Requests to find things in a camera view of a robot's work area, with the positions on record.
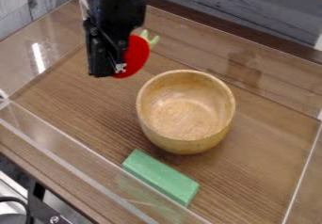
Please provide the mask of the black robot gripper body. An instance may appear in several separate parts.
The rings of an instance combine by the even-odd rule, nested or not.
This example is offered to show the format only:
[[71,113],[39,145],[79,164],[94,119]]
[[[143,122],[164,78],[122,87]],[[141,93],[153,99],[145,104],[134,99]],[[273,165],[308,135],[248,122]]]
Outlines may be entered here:
[[127,46],[133,31],[145,23],[149,0],[89,0],[85,26],[94,37]]

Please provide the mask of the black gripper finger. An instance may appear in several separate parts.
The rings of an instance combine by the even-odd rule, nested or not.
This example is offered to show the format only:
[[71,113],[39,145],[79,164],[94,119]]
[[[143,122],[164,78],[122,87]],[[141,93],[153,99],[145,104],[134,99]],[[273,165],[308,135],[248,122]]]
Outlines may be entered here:
[[126,72],[127,64],[119,56],[121,51],[102,36],[86,38],[89,56],[89,74],[94,77],[109,77]]

